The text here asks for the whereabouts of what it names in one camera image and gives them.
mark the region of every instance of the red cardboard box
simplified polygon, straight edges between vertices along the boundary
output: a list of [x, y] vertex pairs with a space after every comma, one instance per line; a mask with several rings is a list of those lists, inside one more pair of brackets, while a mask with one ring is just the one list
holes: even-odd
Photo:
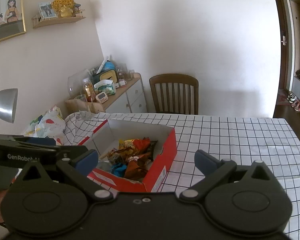
[[119, 178], [109, 172], [95, 168], [89, 177], [121, 192], [157, 192], [167, 171], [177, 154], [175, 130], [169, 126], [130, 122], [122, 120], [105, 120], [94, 131], [91, 138], [80, 142], [89, 150], [96, 149], [100, 155], [118, 148], [119, 139], [158, 140], [154, 149], [154, 161], [142, 182]]

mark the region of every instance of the juice bottle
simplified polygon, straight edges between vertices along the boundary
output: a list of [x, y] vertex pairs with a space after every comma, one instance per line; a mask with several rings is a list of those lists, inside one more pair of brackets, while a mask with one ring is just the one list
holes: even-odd
[[90, 79], [85, 78], [82, 81], [82, 86], [83, 86], [83, 90], [84, 90], [84, 93], [87, 97], [88, 102], [95, 102], [96, 103], [97, 102], [96, 93], [94, 92], [93, 85], [92, 85]]

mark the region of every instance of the silver lamp shade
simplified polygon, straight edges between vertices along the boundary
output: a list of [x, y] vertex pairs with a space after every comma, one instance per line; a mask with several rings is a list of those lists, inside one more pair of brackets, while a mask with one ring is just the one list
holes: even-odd
[[18, 89], [11, 88], [0, 91], [0, 119], [13, 123], [16, 115]]

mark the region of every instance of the white tablecloth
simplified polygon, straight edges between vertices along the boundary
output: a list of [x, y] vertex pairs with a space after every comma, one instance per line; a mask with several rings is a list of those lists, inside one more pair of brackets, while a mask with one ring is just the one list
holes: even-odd
[[178, 194], [204, 178], [194, 166], [202, 149], [217, 159], [250, 165], [263, 160], [287, 192], [293, 205], [284, 232], [300, 240], [300, 141], [284, 119], [226, 118], [182, 114], [96, 114], [83, 121], [79, 113], [66, 118], [65, 145], [76, 145], [105, 119], [168, 125], [175, 128], [178, 153], [159, 191]]

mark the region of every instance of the golden ornament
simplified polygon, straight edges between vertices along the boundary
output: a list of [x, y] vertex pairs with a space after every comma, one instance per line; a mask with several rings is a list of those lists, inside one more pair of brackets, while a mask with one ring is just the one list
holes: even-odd
[[54, 0], [52, 7], [58, 17], [71, 17], [74, 12], [74, 0]]

